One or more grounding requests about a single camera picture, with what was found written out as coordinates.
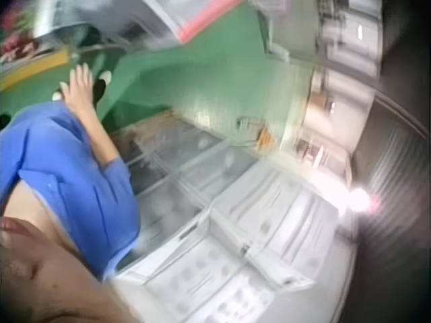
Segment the floor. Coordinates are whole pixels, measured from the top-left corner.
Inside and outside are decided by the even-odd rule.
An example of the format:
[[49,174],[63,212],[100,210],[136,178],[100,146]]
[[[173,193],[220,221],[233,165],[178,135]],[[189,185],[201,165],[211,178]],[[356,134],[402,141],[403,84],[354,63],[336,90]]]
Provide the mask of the floor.
[[[82,54],[95,75],[114,71],[98,105],[108,131],[168,108],[231,139],[239,116],[264,118],[281,138],[286,124],[298,122],[308,95],[312,66],[268,59],[257,14],[239,5],[186,46],[158,52],[96,50]],[[68,65],[31,77],[0,93],[2,111],[49,100]]]

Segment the metal panel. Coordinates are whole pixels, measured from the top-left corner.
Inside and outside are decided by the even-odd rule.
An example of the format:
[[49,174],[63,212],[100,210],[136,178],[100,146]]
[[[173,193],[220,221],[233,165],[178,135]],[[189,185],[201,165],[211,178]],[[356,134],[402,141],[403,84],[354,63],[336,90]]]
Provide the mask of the metal panel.
[[413,322],[430,288],[430,142],[375,102],[354,164],[357,180],[380,205],[360,219],[341,320]]

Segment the blue shirt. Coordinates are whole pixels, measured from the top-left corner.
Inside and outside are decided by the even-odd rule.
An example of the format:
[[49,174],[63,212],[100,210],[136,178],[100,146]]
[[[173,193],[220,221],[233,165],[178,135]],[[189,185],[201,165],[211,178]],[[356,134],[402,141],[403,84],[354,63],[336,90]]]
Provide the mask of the blue shirt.
[[137,239],[139,212],[126,165],[116,159],[101,168],[64,103],[31,106],[11,121],[0,133],[0,170],[0,205],[22,179],[57,215],[99,279],[114,272]]

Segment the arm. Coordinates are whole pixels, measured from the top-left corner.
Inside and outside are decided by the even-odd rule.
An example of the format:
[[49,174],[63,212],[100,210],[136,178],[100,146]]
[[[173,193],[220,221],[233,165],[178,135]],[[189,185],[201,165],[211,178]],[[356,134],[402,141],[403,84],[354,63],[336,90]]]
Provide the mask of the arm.
[[69,85],[60,83],[67,107],[81,121],[100,167],[119,158],[118,150],[100,123],[93,107],[93,77],[88,65],[78,65],[70,72]]

